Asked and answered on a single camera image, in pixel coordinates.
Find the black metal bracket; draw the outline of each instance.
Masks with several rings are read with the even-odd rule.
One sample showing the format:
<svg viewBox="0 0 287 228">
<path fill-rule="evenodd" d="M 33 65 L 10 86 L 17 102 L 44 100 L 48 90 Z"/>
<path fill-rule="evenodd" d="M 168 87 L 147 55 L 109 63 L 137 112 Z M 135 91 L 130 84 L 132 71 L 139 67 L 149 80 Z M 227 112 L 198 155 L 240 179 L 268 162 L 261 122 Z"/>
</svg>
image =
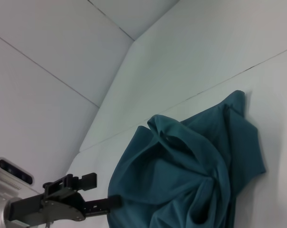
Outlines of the black metal bracket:
<svg viewBox="0 0 287 228">
<path fill-rule="evenodd" d="M 49 224 L 61 219 L 83 221 L 87 217 L 108 214 L 111 209 L 121 206 L 120 196 L 85 202 L 77 192 L 96 188 L 96 173 L 87 174 L 81 180 L 68 174 L 43 187 L 43 194 L 13 202 L 9 209 L 9 221 L 28 226 Z"/>
</svg>

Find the teal cloth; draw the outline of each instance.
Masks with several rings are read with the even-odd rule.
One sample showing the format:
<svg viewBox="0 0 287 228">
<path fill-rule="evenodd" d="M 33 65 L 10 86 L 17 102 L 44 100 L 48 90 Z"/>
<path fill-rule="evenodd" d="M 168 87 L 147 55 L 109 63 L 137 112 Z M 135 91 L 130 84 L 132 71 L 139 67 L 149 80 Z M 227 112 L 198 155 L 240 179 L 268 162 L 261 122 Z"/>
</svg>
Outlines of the teal cloth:
<svg viewBox="0 0 287 228">
<path fill-rule="evenodd" d="M 244 108 L 235 91 L 187 120 L 155 115 L 140 126 L 110 181 L 123 202 L 110 228 L 232 228 L 237 195 L 265 172 Z"/>
</svg>

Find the camera housing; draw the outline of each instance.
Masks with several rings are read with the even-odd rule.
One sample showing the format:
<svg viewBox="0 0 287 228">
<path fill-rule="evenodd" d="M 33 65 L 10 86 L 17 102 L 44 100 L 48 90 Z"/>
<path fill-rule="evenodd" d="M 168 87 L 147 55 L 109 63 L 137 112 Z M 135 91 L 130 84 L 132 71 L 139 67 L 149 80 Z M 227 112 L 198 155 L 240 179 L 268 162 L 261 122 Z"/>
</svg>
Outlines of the camera housing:
<svg viewBox="0 0 287 228">
<path fill-rule="evenodd" d="M 27 198 L 39 194 L 31 188 L 33 176 L 21 167 L 0 158 L 0 201 L 11 198 Z"/>
</svg>

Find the camera lens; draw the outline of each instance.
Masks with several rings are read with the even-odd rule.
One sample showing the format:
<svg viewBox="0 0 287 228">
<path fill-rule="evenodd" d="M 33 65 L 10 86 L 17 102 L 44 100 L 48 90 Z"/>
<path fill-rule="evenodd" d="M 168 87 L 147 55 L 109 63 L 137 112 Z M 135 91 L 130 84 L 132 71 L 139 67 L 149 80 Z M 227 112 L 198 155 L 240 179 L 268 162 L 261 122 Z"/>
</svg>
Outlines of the camera lens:
<svg viewBox="0 0 287 228">
<path fill-rule="evenodd" d="M 28 176 L 27 180 L 26 180 L 27 184 L 32 184 L 33 183 L 33 179 L 31 178 L 31 176 Z"/>
<path fill-rule="evenodd" d="M 9 172 L 10 174 L 14 175 L 14 171 L 11 168 L 8 168 L 7 172 Z"/>
<path fill-rule="evenodd" d="M 0 168 L 5 170 L 5 167 L 6 167 L 5 162 L 3 160 L 1 160 L 0 161 Z"/>
</svg>

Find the crumpled fabric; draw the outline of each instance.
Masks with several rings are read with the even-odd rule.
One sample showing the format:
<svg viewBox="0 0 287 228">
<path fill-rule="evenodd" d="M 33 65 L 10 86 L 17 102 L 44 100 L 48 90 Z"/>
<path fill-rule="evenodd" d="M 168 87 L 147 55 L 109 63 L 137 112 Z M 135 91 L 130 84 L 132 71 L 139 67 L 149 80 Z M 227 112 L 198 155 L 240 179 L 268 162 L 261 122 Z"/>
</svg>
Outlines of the crumpled fabric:
<svg viewBox="0 0 287 228">
<path fill-rule="evenodd" d="M 237 195 L 265 172 L 244 108 L 235 91 L 184 121 L 155 115 L 140 126 L 109 184 L 123 203 L 110 228 L 232 228 Z"/>
</svg>

